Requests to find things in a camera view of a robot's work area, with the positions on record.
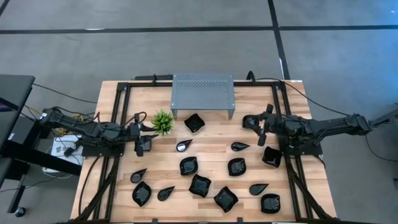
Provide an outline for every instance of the small black bowl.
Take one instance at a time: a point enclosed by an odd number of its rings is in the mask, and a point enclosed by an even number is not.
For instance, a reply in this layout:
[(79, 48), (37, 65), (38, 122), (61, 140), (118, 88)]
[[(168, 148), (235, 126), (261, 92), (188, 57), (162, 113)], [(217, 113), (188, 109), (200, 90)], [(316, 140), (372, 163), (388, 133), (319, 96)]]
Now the small black bowl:
[(149, 201), (151, 194), (152, 190), (150, 187), (144, 181), (141, 181), (132, 192), (132, 199), (142, 207)]
[(261, 197), (261, 212), (275, 214), (280, 210), (280, 196), (277, 194), (265, 194)]
[(199, 117), (198, 114), (192, 115), (186, 119), (184, 123), (192, 133), (199, 131), (199, 129), (205, 125), (205, 122)]
[(135, 184), (140, 182), (140, 180), (144, 176), (146, 170), (147, 169), (142, 169), (142, 170), (139, 170), (139, 171), (134, 172), (133, 174), (131, 174), (130, 181), (132, 183), (135, 183)]
[(157, 194), (157, 199), (163, 202), (164, 200), (167, 200), (172, 194), (174, 187), (167, 187), (166, 189), (160, 190), (159, 193)]
[(262, 157), (262, 161), (265, 162), (266, 164), (278, 168), (281, 159), (282, 159), (282, 153), (279, 150), (273, 149), (269, 146), (267, 146), (266, 150), (264, 150), (264, 156)]
[(251, 195), (259, 195), (263, 190), (268, 187), (269, 184), (253, 184), (249, 188), (249, 192)]
[(246, 164), (244, 158), (231, 159), (228, 162), (228, 172), (231, 177), (237, 177), (246, 172)]
[(226, 186), (223, 187), (220, 192), (214, 197), (214, 201), (220, 206), (225, 213), (229, 212), (234, 204), (239, 201), (238, 197), (230, 191)]
[(189, 187), (189, 191), (195, 195), (199, 195), (205, 198), (207, 196), (207, 193), (209, 192), (210, 184), (210, 179), (195, 174), (195, 176), (193, 176), (192, 178), (192, 183), (191, 187)]
[(198, 160), (195, 156), (187, 157), (180, 162), (181, 175), (191, 175), (198, 171)]

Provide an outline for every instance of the metal perforated box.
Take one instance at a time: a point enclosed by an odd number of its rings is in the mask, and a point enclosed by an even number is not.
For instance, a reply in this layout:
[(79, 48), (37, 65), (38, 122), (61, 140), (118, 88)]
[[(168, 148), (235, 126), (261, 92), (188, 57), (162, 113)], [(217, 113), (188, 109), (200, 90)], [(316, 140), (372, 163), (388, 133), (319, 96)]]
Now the metal perforated box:
[(177, 110), (228, 110), (231, 119), (235, 110), (232, 75), (174, 74), (171, 109), (175, 117)]

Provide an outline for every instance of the black leaf-shaped dish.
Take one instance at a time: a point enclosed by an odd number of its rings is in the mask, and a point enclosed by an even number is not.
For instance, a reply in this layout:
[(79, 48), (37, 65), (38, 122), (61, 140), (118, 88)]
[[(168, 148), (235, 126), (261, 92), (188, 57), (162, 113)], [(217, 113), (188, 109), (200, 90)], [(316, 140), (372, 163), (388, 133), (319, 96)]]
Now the black leaf-shaped dish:
[(261, 197), (261, 212), (275, 214), (280, 210), (280, 196), (277, 194), (265, 194)]
[(181, 141), (176, 145), (175, 149), (177, 150), (177, 152), (183, 152), (188, 149), (188, 146), (191, 144), (191, 142), (192, 139)]
[(244, 158), (231, 159), (228, 162), (229, 175), (232, 177), (237, 177), (246, 172), (246, 164), (244, 163)]
[(140, 182), (141, 179), (142, 179), (142, 177), (144, 176), (146, 170), (147, 170), (147, 169), (142, 169), (142, 170), (139, 170), (139, 171), (137, 171), (137, 172), (131, 174), (130, 181), (131, 181), (132, 183), (138, 183), (138, 182)]
[(140, 206), (144, 206), (148, 202), (152, 190), (150, 187), (142, 181), (137, 185), (137, 187), (132, 192), (132, 199)]
[(278, 168), (280, 165), (281, 158), (282, 158), (282, 153), (279, 150), (267, 146), (266, 150), (264, 150), (264, 156), (262, 157), (262, 161), (265, 162), (266, 164)]
[(201, 127), (205, 125), (205, 122), (199, 117), (198, 114), (194, 114), (184, 121), (185, 125), (191, 130), (192, 133), (197, 132)]
[(231, 145), (231, 149), (234, 150), (235, 152), (239, 152), (240, 150), (243, 150), (247, 147), (249, 147), (250, 145), (245, 144), (245, 143), (241, 143), (241, 142), (234, 142)]
[(189, 187), (189, 191), (195, 195), (199, 195), (205, 198), (207, 193), (209, 192), (210, 184), (210, 179), (195, 174), (195, 176), (193, 176), (192, 178), (192, 183)]
[(190, 175), (198, 171), (198, 160), (195, 156), (187, 157), (180, 162), (181, 175)]
[(227, 213), (234, 207), (234, 204), (236, 204), (239, 199), (228, 187), (223, 187), (214, 197), (214, 201)]
[(253, 184), (250, 186), (249, 192), (251, 195), (259, 195), (266, 187), (268, 184)]
[(167, 187), (166, 189), (160, 190), (159, 193), (157, 194), (157, 199), (159, 199), (160, 201), (164, 201), (166, 199), (168, 199), (168, 197), (170, 196), (170, 194), (172, 194), (174, 187)]

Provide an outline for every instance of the potted plant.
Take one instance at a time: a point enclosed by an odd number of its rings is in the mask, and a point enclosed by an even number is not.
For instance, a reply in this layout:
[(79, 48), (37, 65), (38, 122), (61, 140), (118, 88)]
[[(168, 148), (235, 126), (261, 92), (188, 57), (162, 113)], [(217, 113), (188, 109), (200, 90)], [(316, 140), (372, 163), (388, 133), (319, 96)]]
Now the potted plant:
[(151, 123), (154, 125), (157, 134), (168, 134), (173, 128), (173, 115), (171, 113), (166, 113), (164, 110), (160, 110), (156, 112)]

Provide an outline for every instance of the wooden tabletop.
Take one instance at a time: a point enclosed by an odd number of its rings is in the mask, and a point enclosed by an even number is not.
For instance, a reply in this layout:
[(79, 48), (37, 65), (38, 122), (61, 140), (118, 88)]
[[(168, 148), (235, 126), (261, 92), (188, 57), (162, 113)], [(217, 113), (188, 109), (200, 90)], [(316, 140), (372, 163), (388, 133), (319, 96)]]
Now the wooden tabletop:
[[(101, 112), (101, 121), (111, 119), (117, 83), (105, 81), (102, 84), (96, 109), (97, 112)], [(304, 92), (302, 82), (291, 84)], [(148, 117), (144, 123), (151, 126), (150, 121), (156, 111), (160, 109), (170, 111), (171, 91), (171, 87), (132, 88), (127, 119), (134, 113), (146, 111)], [(158, 218), (160, 222), (235, 222), (237, 217), (243, 217), (245, 222), (295, 220), (284, 161), (282, 160), (279, 168), (263, 163), (261, 158), (265, 147), (257, 146), (258, 137), (253, 131), (242, 128), (243, 116), (259, 114), (265, 110), (268, 103), (274, 104), (271, 88), (267, 86), (235, 87), (234, 92), (236, 110), (232, 120), (228, 120), (227, 111), (178, 111), (178, 118), (174, 122), (172, 132), (155, 138), (151, 152), (145, 152), (144, 157), (136, 156), (134, 143), (126, 145), (117, 176), (112, 222), (151, 222), (153, 218)], [(287, 86), (287, 93), (292, 114), (311, 118), (307, 100), (289, 86)], [(279, 93), (279, 99), (281, 109), (284, 111), (281, 93)], [(123, 100), (120, 102), (118, 122)], [(194, 113), (198, 113), (206, 125), (199, 132), (192, 134), (183, 121)], [(177, 152), (176, 143), (187, 139), (193, 139), (191, 146), (185, 152)], [(235, 141), (251, 146), (243, 151), (234, 152), (230, 147)], [(277, 149), (277, 137), (267, 134), (266, 146)], [(189, 156), (198, 158), (197, 174), (212, 181), (206, 198), (193, 195), (188, 191), (193, 175), (180, 175), (180, 161)], [(237, 157), (245, 158), (247, 171), (242, 176), (230, 177), (227, 163)], [(71, 218), (78, 215), (81, 188), (94, 159), (94, 157), (89, 157), (84, 161)], [(302, 156), (302, 161), (309, 191), (324, 210), (335, 217), (335, 208), (323, 164), (313, 156)], [(98, 189), (101, 166), (102, 158), (94, 166), (88, 178), (82, 208), (88, 205)], [(147, 172), (143, 180), (151, 187), (152, 196), (147, 204), (140, 208), (132, 200), (132, 191), (137, 184), (130, 182), (130, 176), (133, 172), (145, 168)], [(249, 187), (257, 183), (267, 183), (269, 186), (262, 194), (252, 196), (249, 193)], [(169, 199), (164, 202), (158, 201), (159, 190), (173, 185), (175, 189)], [(225, 186), (228, 186), (239, 199), (239, 202), (228, 213), (224, 213), (213, 199)], [(301, 214), (305, 217), (302, 195), (299, 189), (297, 191)], [(267, 193), (280, 195), (281, 210), (276, 214), (270, 215), (260, 211), (260, 198)], [(101, 203), (100, 217), (104, 217), (107, 198), (106, 192)]]

